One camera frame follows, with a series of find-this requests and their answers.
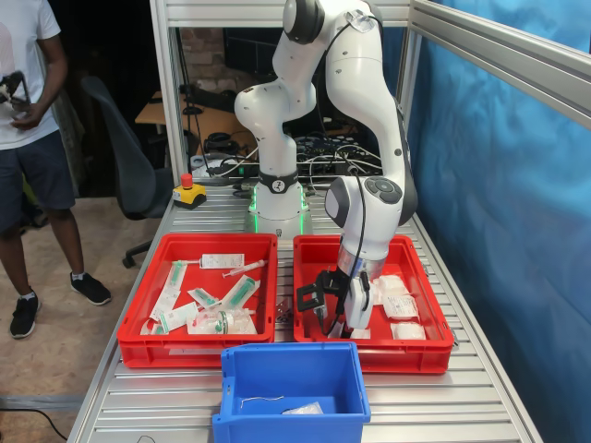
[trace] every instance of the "hand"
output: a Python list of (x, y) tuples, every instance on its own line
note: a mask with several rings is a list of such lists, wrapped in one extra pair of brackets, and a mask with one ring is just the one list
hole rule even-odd
[(27, 115), (23, 118), (15, 118), (10, 125), (22, 131), (29, 131), (39, 125), (46, 112), (47, 108), (40, 106), (38, 103), (32, 103), (27, 111)]

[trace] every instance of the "office chair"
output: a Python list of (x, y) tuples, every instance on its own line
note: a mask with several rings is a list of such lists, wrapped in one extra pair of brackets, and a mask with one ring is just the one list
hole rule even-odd
[[(113, 97), (96, 77), (82, 79), (82, 88), (103, 109), (109, 138), (115, 152), (116, 195), (119, 208), (130, 220), (160, 219), (172, 196), (174, 181), (170, 169), (152, 168), (138, 138), (117, 109)], [(151, 241), (127, 250), (123, 265), (136, 264), (133, 256), (147, 252)]]

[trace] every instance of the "brick wall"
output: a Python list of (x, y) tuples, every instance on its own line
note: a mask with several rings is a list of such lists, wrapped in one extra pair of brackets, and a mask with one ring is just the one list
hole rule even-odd
[(181, 37), (191, 83), (214, 92), (239, 92), (257, 84), (257, 80), (246, 72), (230, 69), (224, 64), (222, 29), (183, 29)]

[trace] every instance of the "blue crate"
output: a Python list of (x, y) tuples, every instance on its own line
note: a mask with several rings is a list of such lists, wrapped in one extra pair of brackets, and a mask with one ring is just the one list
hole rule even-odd
[[(215, 443), (359, 443), (371, 418), (352, 342), (239, 346), (222, 353), (222, 371)], [(282, 415), (315, 401), (323, 415)]]

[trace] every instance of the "person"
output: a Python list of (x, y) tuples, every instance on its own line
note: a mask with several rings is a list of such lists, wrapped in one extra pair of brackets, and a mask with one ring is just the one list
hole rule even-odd
[[(0, 81), (15, 72), (24, 74), (31, 103), (26, 113), (9, 101), (0, 104), (0, 261), (20, 295), (10, 324), (15, 339), (33, 332), (42, 305), (29, 285), (18, 228), (23, 174), (72, 269), (71, 288), (93, 305), (111, 301), (111, 293), (84, 270), (78, 226), (70, 210), (75, 204), (74, 189), (50, 109), (67, 75), (59, 33), (47, 0), (0, 1)], [(47, 63), (45, 80), (37, 45)], [(24, 86), (19, 88), (15, 96), (25, 96)]]

